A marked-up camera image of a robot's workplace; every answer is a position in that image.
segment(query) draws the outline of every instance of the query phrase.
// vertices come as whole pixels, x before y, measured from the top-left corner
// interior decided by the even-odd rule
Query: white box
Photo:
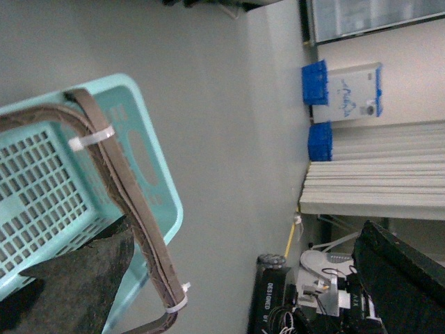
[[[327,72],[329,105],[312,106],[315,123],[378,117],[382,113],[381,63]]]

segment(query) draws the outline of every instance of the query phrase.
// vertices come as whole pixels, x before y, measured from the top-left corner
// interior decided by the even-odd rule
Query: black monitor
[[[353,253],[388,334],[445,333],[445,268],[367,221]]]

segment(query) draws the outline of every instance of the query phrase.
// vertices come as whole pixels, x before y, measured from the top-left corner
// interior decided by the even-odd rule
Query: yellow cable
[[[289,234],[289,240],[287,241],[286,251],[284,252],[284,258],[287,259],[289,251],[291,250],[291,244],[293,239],[293,233],[295,232],[295,223],[292,223],[291,233]]]

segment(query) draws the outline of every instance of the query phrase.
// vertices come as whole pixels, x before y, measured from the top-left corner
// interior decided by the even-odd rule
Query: brown strap
[[[62,122],[73,128],[79,136],[93,134],[97,131],[96,127],[93,126],[90,121],[78,111],[59,104],[41,105],[2,115],[0,116],[0,131],[7,131],[9,129],[42,121]],[[128,178],[125,173],[124,175],[122,174],[124,168],[120,168],[119,175],[114,169],[115,166],[119,165],[113,165],[111,162],[111,158],[103,146],[105,142],[113,141],[107,139],[106,141],[97,145],[88,146],[88,153],[90,154],[96,169],[101,175],[110,197],[131,220],[135,238],[137,238],[138,242],[140,243],[141,251],[149,262],[150,275],[154,286],[158,290],[159,295],[164,302],[164,306],[171,308],[182,301],[185,294],[179,284],[179,281],[177,280],[170,257],[168,256],[167,248],[163,242],[162,235],[159,232],[159,227],[154,221],[154,217],[149,211],[147,203],[143,201],[143,205],[146,206],[146,208],[143,209],[142,201],[137,200],[139,198],[144,198],[144,196],[142,195],[140,189],[139,195],[136,195],[138,189],[136,181],[130,180],[131,178]],[[123,157],[122,151],[115,152],[119,152],[117,155]],[[122,161],[118,161],[119,159],[115,158],[114,160],[119,164],[122,163]],[[129,165],[125,158],[124,162],[128,168],[127,174],[133,175],[129,170]],[[124,180],[125,182],[132,182],[130,189],[123,186],[121,180]],[[165,314],[160,319],[127,333],[162,333],[174,324],[176,318],[177,313]]]
[[[84,111],[96,131],[109,126],[108,120],[100,110],[94,98],[85,89],[71,90],[66,93],[67,98],[76,102]],[[123,155],[122,148],[115,136],[101,142],[111,165],[122,186],[121,196],[131,208],[137,220],[133,227],[135,237],[140,242],[142,254],[149,262],[150,276],[156,290],[166,308],[176,306],[184,300],[185,293],[179,284],[172,265],[168,249],[163,240],[158,224],[147,204],[129,163]],[[152,333],[150,331],[130,331],[128,333]]]

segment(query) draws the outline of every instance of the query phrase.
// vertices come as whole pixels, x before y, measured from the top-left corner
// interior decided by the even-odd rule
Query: plastic basket
[[[80,87],[94,96],[113,125],[168,243],[181,225],[182,206],[136,83],[115,74],[74,88]],[[66,102],[62,92],[55,92],[5,106],[0,114],[44,103]],[[71,151],[67,141],[73,136],[55,122],[0,134],[0,300],[30,281],[20,271],[77,249],[122,215],[88,153]],[[146,281],[146,262],[136,247],[104,332]]]

